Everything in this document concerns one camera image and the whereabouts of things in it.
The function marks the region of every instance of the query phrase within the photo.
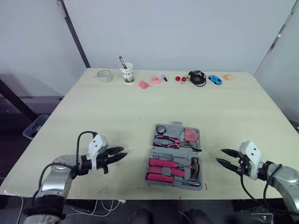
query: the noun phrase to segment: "pink sponge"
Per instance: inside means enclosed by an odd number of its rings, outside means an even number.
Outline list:
[[[144,82],[144,81],[141,81],[141,82],[139,83],[139,87],[142,88],[142,89],[146,89],[146,88],[148,88],[149,86],[150,86],[150,85],[147,84],[147,83]]]

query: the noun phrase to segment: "gray bin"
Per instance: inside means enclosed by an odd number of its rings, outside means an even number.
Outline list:
[[[23,136],[26,138],[33,140],[37,132],[42,128],[44,123],[46,123],[47,119],[49,118],[49,115],[41,115],[39,116],[35,121],[31,123],[24,131]]]

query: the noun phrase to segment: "gray wall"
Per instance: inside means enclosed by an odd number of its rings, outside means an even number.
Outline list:
[[[92,67],[254,74],[295,0],[65,0]]]
[[[19,96],[63,96],[85,71],[55,0],[0,1],[0,78]]]
[[[255,77],[285,116],[299,122],[298,7]]]

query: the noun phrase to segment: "orange ball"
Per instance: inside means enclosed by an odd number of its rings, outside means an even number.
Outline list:
[[[226,74],[226,75],[224,76],[224,78],[225,78],[226,80],[231,80],[231,79],[232,79],[232,75],[231,75],[231,74]]]

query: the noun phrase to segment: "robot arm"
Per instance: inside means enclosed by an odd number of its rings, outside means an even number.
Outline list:
[[[108,164],[119,161],[127,155],[127,153],[120,153],[123,147],[107,148],[107,146],[104,136],[94,133],[88,147],[89,153],[78,157],[78,163],[76,155],[63,155],[46,166],[46,168],[51,167],[51,171],[44,181],[39,183],[39,190],[24,223],[60,223],[65,218],[62,214],[64,203],[76,175],[86,175],[89,170],[100,168],[103,168],[106,174]]]
[[[279,167],[279,165],[269,161],[263,163],[261,152],[252,141],[242,143],[239,151],[232,149],[222,149],[221,151],[229,156],[240,158],[239,166],[217,158],[216,160],[222,166],[236,172],[238,175],[246,175],[252,180],[269,181],[269,185],[281,194],[287,209],[293,214],[293,220],[299,220],[299,171],[281,165]]]

